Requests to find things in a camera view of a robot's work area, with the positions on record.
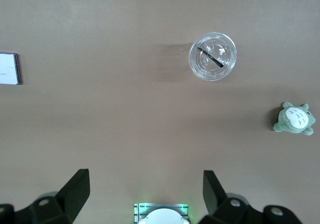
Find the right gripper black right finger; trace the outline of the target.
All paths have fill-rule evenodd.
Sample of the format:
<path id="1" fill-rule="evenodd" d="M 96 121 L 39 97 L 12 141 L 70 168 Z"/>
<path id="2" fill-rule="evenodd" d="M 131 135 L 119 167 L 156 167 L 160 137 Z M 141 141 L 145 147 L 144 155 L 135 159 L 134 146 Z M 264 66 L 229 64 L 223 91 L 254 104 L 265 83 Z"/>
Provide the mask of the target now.
<path id="1" fill-rule="evenodd" d="M 260 212 L 239 195 L 227 195 L 212 170 L 203 173 L 202 195 L 208 211 L 199 223 L 301 223 L 288 208 L 267 205 Z"/>

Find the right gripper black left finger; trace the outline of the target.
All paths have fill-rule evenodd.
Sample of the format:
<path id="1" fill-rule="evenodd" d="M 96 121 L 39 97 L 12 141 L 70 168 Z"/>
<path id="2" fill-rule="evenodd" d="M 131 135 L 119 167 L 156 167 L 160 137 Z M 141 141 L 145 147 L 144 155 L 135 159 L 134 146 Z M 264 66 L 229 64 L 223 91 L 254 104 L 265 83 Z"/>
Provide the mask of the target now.
<path id="1" fill-rule="evenodd" d="M 58 191 L 42 194 L 29 206 L 16 211 L 0 205 L 1 223 L 73 223 L 90 196 L 88 169 L 79 169 Z"/>

